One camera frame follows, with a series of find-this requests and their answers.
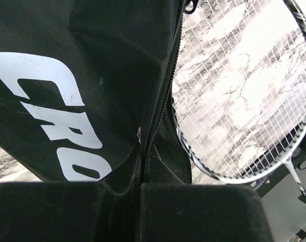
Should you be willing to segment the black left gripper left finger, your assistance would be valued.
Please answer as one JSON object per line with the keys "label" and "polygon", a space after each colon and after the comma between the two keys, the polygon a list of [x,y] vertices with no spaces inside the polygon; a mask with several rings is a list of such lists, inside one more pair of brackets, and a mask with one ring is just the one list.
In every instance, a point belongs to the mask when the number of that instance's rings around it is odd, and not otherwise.
{"label": "black left gripper left finger", "polygon": [[68,181],[0,184],[0,241],[140,241],[140,146],[114,170],[61,148]]}

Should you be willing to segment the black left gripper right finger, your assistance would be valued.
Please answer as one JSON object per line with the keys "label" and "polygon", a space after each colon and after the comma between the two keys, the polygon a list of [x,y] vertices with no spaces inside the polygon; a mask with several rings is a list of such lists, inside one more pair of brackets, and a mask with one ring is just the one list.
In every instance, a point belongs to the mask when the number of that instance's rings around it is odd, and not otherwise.
{"label": "black left gripper right finger", "polygon": [[261,199],[248,186],[188,185],[150,152],[140,188],[140,241],[271,241]]}

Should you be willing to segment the black racket bag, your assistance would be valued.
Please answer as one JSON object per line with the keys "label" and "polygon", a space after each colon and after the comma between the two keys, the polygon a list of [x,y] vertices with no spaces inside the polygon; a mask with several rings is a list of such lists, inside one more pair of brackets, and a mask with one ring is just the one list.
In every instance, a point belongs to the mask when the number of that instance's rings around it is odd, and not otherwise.
{"label": "black racket bag", "polygon": [[0,147],[41,180],[145,158],[185,1],[0,1]]}

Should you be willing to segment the silver badminton racket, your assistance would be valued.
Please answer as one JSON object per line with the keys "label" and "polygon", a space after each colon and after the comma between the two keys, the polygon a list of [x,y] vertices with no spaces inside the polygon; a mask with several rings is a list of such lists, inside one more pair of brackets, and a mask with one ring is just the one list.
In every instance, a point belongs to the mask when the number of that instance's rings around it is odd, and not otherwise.
{"label": "silver badminton racket", "polygon": [[306,1],[193,1],[173,80],[176,129],[197,184],[247,184],[306,136]]}

